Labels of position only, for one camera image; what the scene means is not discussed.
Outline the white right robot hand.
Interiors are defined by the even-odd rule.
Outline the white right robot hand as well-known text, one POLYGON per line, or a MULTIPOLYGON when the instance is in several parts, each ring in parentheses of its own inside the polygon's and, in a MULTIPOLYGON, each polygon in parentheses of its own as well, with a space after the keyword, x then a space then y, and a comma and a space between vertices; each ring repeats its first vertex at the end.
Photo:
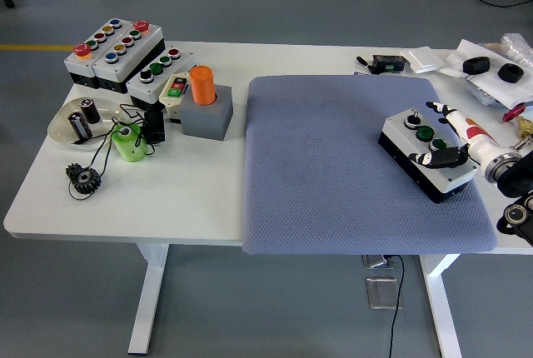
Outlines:
POLYGON ((464 145, 424 154, 412 153, 409 155, 412 162, 430 169, 440 169, 458 167, 471 159, 486 168, 493 161, 499 162, 512 156, 512 150, 500 146, 487 131, 457 109, 439 102, 426 102, 426 105, 443 116, 440 122, 447 123, 464 145))

